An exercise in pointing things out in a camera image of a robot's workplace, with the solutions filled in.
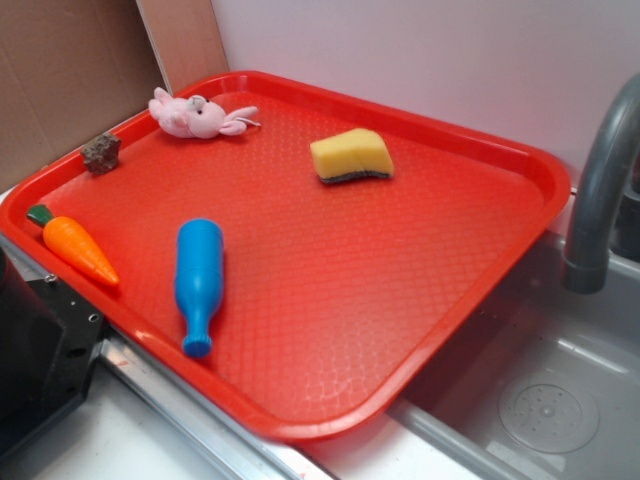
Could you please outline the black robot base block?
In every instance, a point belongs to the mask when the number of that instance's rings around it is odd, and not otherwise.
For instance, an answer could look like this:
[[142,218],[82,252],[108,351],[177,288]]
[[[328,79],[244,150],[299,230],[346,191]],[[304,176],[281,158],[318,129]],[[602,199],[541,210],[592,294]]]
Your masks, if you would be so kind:
[[62,280],[25,280],[1,254],[1,459],[87,398],[107,325]]

